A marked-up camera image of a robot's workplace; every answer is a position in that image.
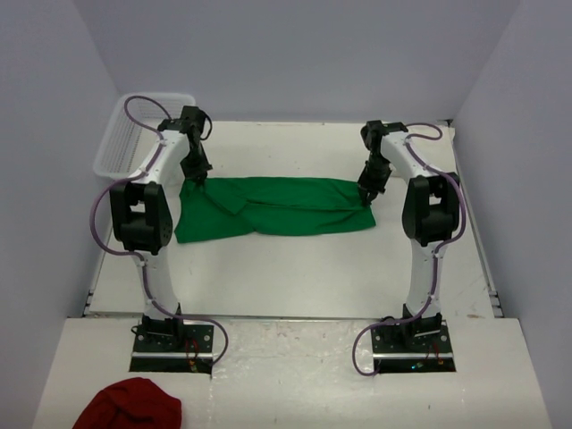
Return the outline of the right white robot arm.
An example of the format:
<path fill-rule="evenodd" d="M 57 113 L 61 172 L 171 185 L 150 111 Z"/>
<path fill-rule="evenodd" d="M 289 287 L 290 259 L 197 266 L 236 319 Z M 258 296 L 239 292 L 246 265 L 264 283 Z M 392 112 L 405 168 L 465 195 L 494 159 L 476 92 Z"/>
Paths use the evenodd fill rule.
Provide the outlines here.
<path fill-rule="evenodd" d="M 363 206 L 371 205 L 385 192 L 392 172 L 407 184 L 401 223 L 411 243 L 410 286 L 401 319 L 388 318 L 390 325 L 383 328 L 383 333 L 388 337 L 399 335 L 400 344 L 410 351 L 420 350 L 431 335 L 441 330 L 440 262 L 446 247 L 457 239 L 453 233 L 463 232 L 467 223 L 457 174 L 431 166 L 414 149 L 415 139 L 437 141 L 442 138 L 442 130 L 427 124 L 435 132 L 431 136 L 413 132 L 414 126 L 366 122 L 360 136 L 369 157 L 357 180 Z"/>

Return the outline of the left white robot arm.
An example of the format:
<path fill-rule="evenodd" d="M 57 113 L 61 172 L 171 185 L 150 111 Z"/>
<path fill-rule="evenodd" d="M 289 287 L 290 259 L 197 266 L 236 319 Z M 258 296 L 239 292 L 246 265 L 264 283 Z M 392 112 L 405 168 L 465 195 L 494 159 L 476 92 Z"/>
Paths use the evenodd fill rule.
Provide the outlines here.
<path fill-rule="evenodd" d="M 138 335 L 167 351 L 184 344 L 186 330 L 167 263 L 173 218 L 164 186 L 178 170 L 186 180 L 204 183 L 212 169 L 203 148 L 209 137 L 204 129 L 211 124 L 199 107 L 183 106 L 179 117 L 154 129 L 158 141 L 138 170 L 109 191 L 114 236 L 140 269 L 145 309 Z"/>

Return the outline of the green t shirt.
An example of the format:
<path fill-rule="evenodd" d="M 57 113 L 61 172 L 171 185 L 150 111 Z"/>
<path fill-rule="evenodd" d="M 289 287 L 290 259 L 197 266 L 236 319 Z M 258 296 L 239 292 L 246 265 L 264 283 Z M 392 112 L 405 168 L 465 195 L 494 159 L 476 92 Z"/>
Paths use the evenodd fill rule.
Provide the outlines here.
<path fill-rule="evenodd" d="M 174 230 L 180 244 L 258 233 L 303 237 L 376 226 L 352 181 L 304 177 L 208 178 L 185 181 Z"/>

